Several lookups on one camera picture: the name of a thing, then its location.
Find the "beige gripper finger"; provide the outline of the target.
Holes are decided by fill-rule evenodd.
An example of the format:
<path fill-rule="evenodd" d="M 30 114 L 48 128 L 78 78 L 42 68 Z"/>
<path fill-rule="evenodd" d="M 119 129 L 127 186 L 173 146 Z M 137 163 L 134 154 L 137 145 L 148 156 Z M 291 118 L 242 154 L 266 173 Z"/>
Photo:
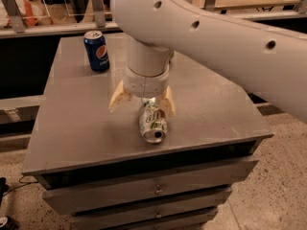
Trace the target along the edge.
<path fill-rule="evenodd" d="M 176 115 L 176 106 L 172 96 L 171 87 L 168 86 L 167 89 L 159 96 L 156 97 L 157 105 L 160 106 L 169 117 L 174 117 Z"/>
<path fill-rule="evenodd" d="M 132 99 L 132 94 L 125 88 L 124 82 L 121 80 L 108 105 L 108 111 L 113 112 L 120 104 L 129 102 Z"/>

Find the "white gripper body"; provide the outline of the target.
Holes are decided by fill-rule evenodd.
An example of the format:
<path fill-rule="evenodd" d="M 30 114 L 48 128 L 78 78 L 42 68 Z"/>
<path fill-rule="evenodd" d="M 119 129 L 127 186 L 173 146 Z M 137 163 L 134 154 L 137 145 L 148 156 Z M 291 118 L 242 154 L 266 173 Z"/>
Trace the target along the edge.
<path fill-rule="evenodd" d="M 162 95 L 169 86 L 169 66 L 156 77 L 145 77 L 125 68 L 123 77 L 124 89 L 138 98 L 154 98 Z"/>

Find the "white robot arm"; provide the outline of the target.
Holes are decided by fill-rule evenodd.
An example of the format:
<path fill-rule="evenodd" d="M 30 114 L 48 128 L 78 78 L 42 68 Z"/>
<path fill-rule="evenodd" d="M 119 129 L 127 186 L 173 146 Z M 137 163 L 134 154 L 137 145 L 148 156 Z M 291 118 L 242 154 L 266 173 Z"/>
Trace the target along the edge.
<path fill-rule="evenodd" d="M 307 122 L 307 38 L 184 0 L 111 0 L 131 37 L 171 48 Z"/>

